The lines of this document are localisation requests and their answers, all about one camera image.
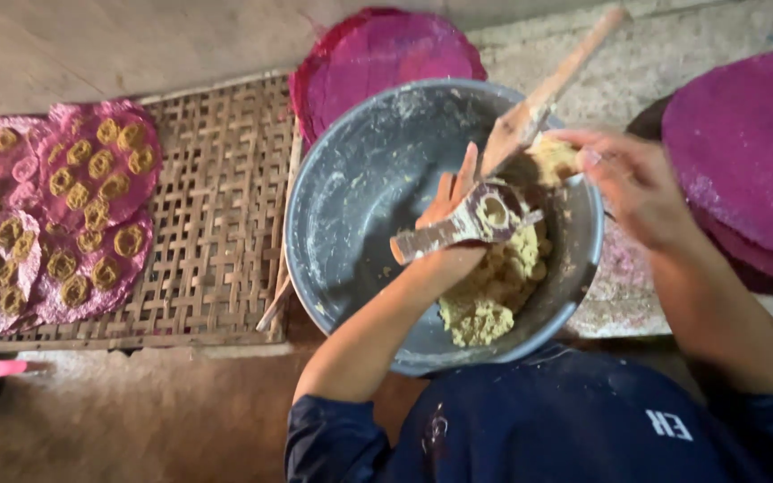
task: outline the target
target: wooden stick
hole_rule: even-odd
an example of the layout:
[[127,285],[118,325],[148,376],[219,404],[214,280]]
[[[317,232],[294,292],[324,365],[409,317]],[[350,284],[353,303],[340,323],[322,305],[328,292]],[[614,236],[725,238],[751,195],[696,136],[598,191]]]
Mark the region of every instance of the wooden stick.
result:
[[547,77],[528,97],[497,118],[488,136],[482,155],[480,174],[483,178],[495,174],[503,161],[519,149],[527,148],[539,132],[539,127],[577,74],[586,66],[605,39],[630,20],[628,10],[616,7],[596,22],[556,71]]

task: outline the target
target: person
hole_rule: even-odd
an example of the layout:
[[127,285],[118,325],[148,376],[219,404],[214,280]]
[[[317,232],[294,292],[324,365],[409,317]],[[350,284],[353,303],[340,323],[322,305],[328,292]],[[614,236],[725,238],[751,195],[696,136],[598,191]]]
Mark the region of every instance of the person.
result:
[[[549,135],[582,148],[586,176],[645,247],[682,354],[716,375],[708,405],[650,368],[548,344],[433,378],[390,448],[369,399],[416,320],[484,253],[450,247],[411,263],[308,362],[289,412],[288,481],[773,481],[773,317],[692,220],[659,144]],[[459,203],[477,154],[471,144],[458,174],[442,176],[417,225]]]

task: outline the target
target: gray basin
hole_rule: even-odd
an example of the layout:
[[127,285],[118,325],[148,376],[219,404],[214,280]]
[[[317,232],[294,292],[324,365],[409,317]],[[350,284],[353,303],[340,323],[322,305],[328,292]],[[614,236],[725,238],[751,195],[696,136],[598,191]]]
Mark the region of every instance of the gray basin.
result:
[[[440,174],[458,170],[469,141],[484,148],[497,116],[523,97],[488,82],[411,82],[369,98],[321,136],[291,189],[285,255],[295,290],[322,331],[331,333],[395,278],[401,268],[390,236],[413,227]],[[516,315],[514,329],[491,346],[458,347],[435,304],[408,335],[392,370],[422,376],[507,362],[560,329],[595,275],[604,212],[582,176],[544,208],[554,244],[549,273]]]

